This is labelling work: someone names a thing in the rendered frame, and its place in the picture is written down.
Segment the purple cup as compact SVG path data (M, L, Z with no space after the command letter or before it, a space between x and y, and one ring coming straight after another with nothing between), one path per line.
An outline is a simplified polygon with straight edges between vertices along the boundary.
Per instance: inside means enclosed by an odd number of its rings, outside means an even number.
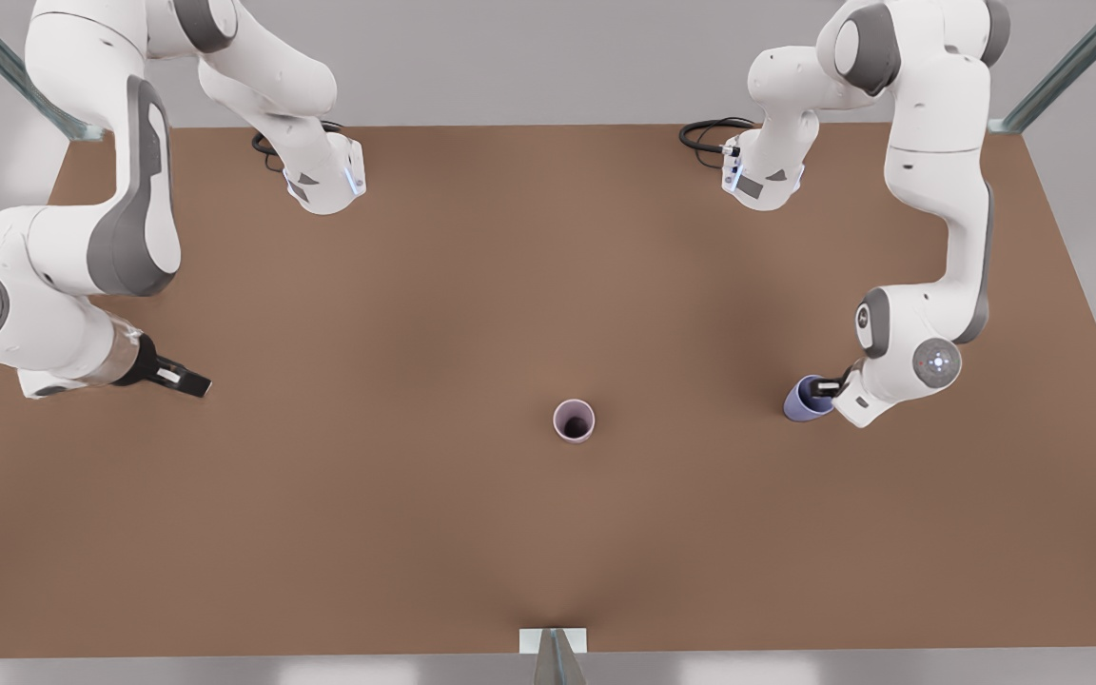
M826 416L833 411L833 403L830 396L814 395L813 383L822 381L818 376L804 376L789 390L783 403L784 415L789 421L804 423L813 421L819 416Z

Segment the pink cup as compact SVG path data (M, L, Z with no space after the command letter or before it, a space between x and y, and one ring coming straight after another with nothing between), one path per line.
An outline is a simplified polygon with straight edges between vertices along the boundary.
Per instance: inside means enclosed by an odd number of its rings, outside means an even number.
M553 430L573 445L590 439L595 429L595 409L586 401L569 399L553 409Z

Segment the silver frame post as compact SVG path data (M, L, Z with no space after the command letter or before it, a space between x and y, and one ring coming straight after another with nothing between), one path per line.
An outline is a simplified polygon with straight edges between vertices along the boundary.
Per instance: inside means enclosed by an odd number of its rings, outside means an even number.
M1008 116L987 122L987 132L1005 135L1019 135L1026 132L1095 62L1096 23L1061 57L1043 79L1011 109Z
M576 660L587 654L584 628L522 628L520 654L536 657L532 685L587 685Z
M48 98L45 98L26 73L25 62L1 38L0 75L71 142L100 142L104 138L104 132L100 127L87 125L87 123L69 116L61 109L57 109Z

